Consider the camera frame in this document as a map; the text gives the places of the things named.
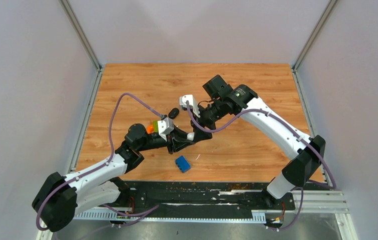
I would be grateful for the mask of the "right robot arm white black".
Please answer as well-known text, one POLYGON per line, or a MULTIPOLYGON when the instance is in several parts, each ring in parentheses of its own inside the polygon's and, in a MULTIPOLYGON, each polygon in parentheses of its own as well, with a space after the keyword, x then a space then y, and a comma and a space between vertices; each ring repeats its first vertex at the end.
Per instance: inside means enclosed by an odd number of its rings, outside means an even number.
POLYGON ((267 208, 276 208, 287 192, 296 187, 304 187, 324 164, 325 140, 318 135, 311 137, 289 124, 247 85, 241 84, 233 88, 220 75, 216 75, 203 88, 211 98, 206 108, 197 104, 192 96, 180 98, 180 106, 188 111, 194 129, 212 134, 224 130, 229 123, 241 118, 274 141, 290 159, 280 174, 265 188, 262 201, 267 208), (226 115, 234 117, 229 123, 215 128, 214 124, 226 115))

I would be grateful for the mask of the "white earbud charging case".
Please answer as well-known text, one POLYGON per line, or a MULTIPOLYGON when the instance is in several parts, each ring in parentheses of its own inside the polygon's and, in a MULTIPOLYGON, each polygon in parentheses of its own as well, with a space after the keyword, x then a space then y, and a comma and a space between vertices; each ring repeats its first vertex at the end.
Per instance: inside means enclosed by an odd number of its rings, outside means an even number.
POLYGON ((187 140, 194 141, 194 137, 195 137, 194 132, 187 133, 187 136, 186 136, 187 140))

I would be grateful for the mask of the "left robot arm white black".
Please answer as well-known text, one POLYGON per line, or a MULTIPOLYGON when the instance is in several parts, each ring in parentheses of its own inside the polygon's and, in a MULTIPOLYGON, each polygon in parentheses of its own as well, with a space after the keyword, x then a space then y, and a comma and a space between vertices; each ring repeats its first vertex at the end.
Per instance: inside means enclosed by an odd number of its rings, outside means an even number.
POLYGON ((185 132, 168 118, 155 121, 152 131, 140 123, 131 125, 121 145, 104 160, 74 173, 54 172, 46 178, 32 202, 37 228, 54 233, 93 207, 109 203, 125 206, 130 193, 119 177, 144 160, 142 151, 166 148, 173 154, 201 141, 201 132, 196 126, 185 132))

